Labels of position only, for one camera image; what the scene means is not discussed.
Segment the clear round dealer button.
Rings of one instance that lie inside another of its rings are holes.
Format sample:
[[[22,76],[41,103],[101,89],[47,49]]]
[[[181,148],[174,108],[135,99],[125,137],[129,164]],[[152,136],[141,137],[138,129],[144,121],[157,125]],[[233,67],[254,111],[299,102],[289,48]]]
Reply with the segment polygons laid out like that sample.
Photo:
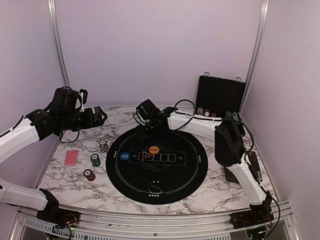
[[[164,186],[160,181],[152,181],[149,185],[148,185],[148,190],[150,193],[152,194],[160,194],[163,192],[164,190]]]

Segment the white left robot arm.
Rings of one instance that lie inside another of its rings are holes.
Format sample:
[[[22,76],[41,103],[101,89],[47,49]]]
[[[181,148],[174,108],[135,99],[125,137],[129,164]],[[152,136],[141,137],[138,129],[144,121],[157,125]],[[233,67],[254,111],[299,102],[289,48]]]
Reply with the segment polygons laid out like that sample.
[[[0,135],[0,161],[6,161],[25,147],[52,134],[60,136],[64,131],[78,132],[103,126],[107,118],[108,115],[99,106],[58,112],[46,108],[36,109]],[[51,223],[59,223],[67,215],[48,190],[31,189],[4,179],[0,181],[0,201],[3,204],[34,209],[37,211],[37,218]]]

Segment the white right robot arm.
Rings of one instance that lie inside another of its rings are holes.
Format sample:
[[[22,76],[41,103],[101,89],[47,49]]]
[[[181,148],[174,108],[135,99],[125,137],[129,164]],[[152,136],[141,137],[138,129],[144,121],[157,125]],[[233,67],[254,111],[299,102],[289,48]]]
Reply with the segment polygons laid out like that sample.
[[[233,115],[224,118],[202,116],[179,111],[177,106],[160,110],[147,99],[136,107],[134,118],[138,122],[136,131],[142,139],[159,130],[168,130],[183,131],[213,141],[215,160],[235,176],[249,200],[249,210],[231,214],[230,222],[235,228],[274,220],[271,203],[275,199],[263,187],[261,172],[250,161],[249,151],[244,146],[239,129],[243,123],[235,120]]]

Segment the blue small blind button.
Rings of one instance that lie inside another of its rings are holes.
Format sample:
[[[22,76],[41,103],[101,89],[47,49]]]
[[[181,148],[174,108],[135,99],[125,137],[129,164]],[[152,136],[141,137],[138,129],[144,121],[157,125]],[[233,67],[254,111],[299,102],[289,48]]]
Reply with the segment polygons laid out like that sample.
[[[119,155],[119,158],[122,160],[122,161],[128,161],[130,159],[130,154],[128,152],[122,152],[120,155]]]

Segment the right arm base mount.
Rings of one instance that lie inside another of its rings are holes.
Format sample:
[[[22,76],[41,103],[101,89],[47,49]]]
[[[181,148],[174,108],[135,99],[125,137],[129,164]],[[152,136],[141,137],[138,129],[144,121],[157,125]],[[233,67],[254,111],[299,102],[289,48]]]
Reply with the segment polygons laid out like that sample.
[[[273,221],[274,215],[267,213],[263,215],[261,212],[253,212],[251,210],[235,212],[230,215],[229,222],[233,225],[234,229],[241,229],[260,225]]]

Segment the orange big blind button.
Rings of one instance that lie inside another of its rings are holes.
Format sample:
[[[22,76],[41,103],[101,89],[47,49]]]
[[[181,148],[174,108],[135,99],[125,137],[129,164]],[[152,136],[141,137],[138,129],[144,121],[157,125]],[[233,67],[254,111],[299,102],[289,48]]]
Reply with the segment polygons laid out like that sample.
[[[149,148],[149,152],[150,152],[151,154],[153,154],[153,155],[158,154],[159,151],[160,151],[159,147],[158,147],[158,146],[155,146],[155,145],[154,145],[154,146],[151,146],[151,147]]]

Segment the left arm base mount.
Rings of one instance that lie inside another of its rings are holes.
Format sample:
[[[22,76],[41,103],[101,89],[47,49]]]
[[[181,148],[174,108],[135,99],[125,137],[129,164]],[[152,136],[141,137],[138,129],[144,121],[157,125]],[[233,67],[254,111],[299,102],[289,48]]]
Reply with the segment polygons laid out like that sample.
[[[79,222],[80,213],[77,211],[57,209],[52,211],[38,211],[36,217],[40,220],[56,224],[58,227],[76,227]]]

